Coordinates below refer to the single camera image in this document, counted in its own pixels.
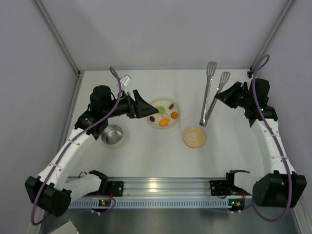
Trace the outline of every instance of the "black and white robotic arm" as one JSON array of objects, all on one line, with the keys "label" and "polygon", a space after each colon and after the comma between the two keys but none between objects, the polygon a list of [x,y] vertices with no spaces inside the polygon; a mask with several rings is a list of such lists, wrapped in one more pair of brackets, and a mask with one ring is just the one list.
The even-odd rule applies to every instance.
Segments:
[{"label": "black and white robotic arm", "polygon": [[297,175],[285,153],[279,135],[277,114],[273,107],[267,105],[270,89],[269,82],[264,79],[256,78],[255,89],[262,114],[271,127],[273,136],[278,141],[283,156],[281,156],[275,139],[268,131],[265,122],[261,118],[255,104],[252,85],[248,87],[247,82],[243,84],[236,82],[228,90],[217,94],[215,98],[231,108],[240,106],[245,109],[245,117],[249,120],[249,125],[259,144],[264,172],[259,178],[255,177],[252,172],[233,170],[234,186],[253,195],[253,200],[258,206],[286,207],[289,183],[286,166],[284,164],[285,160],[292,178],[291,207],[294,207],[302,195],[307,181],[304,175]]},{"label": "black and white robotic arm", "polygon": [[[135,101],[129,93],[123,92],[117,108],[109,117],[127,115],[129,118],[143,118],[158,113],[158,109],[145,102],[137,90],[134,90],[134,97]],[[88,109],[78,118],[59,153],[36,178],[30,176],[26,180],[25,187],[32,203],[43,183],[45,183],[44,189],[37,206],[56,217],[61,216],[70,203],[80,197],[94,192],[97,195],[105,194],[108,176],[101,172],[91,171],[82,178],[66,181],[84,152],[108,126],[108,121],[105,120],[89,130],[87,128],[106,116],[116,101],[112,99],[111,89],[108,86],[101,85],[93,89]]]}]

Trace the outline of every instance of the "gray wall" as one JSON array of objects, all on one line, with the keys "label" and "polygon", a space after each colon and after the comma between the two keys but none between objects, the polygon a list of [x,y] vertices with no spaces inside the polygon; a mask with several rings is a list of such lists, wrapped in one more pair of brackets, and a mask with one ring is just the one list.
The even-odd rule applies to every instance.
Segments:
[{"label": "gray wall", "polygon": [[0,7],[0,233],[22,234],[24,186],[55,155],[75,75],[30,0]]},{"label": "gray wall", "polygon": [[304,192],[312,209],[312,1],[298,0],[273,41],[269,63],[261,70],[271,84],[270,104],[291,163],[304,174]]},{"label": "gray wall", "polygon": [[83,70],[250,67],[287,0],[43,0]]}]

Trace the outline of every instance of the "white table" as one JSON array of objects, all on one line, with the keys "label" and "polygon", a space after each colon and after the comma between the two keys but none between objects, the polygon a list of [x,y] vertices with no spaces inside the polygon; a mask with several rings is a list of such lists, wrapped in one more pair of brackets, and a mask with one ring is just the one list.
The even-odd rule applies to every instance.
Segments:
[{"label": "white table", "polygon": [[[217,70],[209,102],[218,87],[224,70]],[[228,70],[231,77],[224,90],[236,81],[246,81],[246,70]],[[98,170],[114,177],[224,177],[231,169],[253,171],[262,175],[263,164],[256,138],[244,117],[242,108],[231,109],[217,102],[207,127],[207,141],[199,149],[185,145],[182,133],[190,126],[199,126],[206,85],[205,70],[133,70],[117,71],[130,75],[133,81],[128,92],[138,89],[147,102],[170,98],[181,110],[179,123],[170,129],[155,129],[147,119],[126,116],[109,119],[119,125],[127,138],[119,149],[108,149],[102,140],[91,146],[72,172]],[[89,96],[97,85],[110,86],[117,96],[117,81],[109,71],[85,72],[71,126],[87,109]]]}]

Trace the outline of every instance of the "plate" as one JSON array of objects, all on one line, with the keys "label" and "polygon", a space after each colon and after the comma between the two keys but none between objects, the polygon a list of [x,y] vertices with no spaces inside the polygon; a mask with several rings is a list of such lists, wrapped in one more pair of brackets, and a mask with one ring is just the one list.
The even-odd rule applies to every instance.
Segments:
[{"label": "plate", "polygon": [[148,122],[155,128],[167,129],[174,126],[180,119],[180,108],[172,100],[160,98],[151,102],[159,113],[147,117]]}]

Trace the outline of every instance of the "metal beam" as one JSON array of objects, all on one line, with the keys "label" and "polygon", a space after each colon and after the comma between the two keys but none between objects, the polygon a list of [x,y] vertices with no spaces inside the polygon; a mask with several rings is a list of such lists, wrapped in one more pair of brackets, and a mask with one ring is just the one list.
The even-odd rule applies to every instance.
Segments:
[{"label": "metal beam", "polygon": [[279,17],[278,17],[277,21],[275,22],[274,26],[272,27],[269,35],[267,36],[266,40],[264,41],[264,43],[263,43],[263,45],[261,47],[260,52],[258,53],[256,59],[254,60],[254,62],[252,64],[252,71],[254,70],[254,67],[257,64],[257,62],[267,52],[267,49],[269,48],[269,46],[271,45],[273,39],[275,38],[277,31],[279,30],[279,28],[281,27],[281,25],[285,21],[286,16],[290,12],[290,10],[293,7],[295,2],[296,2],[296,0],[288,0],[287,3],[285,4],[281,14],[279,15]]},{"label": "metal beam", "polygon": [[41,17],[45,21],[46,25],[48,26],[48,28],[51,31],[53,37],[55,38],[55,40],[57,41],[58,45],[60,46],[62,52],[66,56],[68,62],[70,63],[71,67],[73,68],[73,70],[76,73],[77,77],[79,77],[80,71],[79,71],[78,67],[76,66],[76,63],[75,63],[73,57],[71,56],[71,54],[69,53],[69,51],[68,51],[68,49],[67,49],[63,39],[61,38],[59,32],[57,31],[56,27],[54,26],[54,24],[53,24],[49,14],[48,14],[48,12],[46,11],[44,5],[42,4],[41,0],[32,0],[32,2],[34,3],[35,7],[38,9]]}]

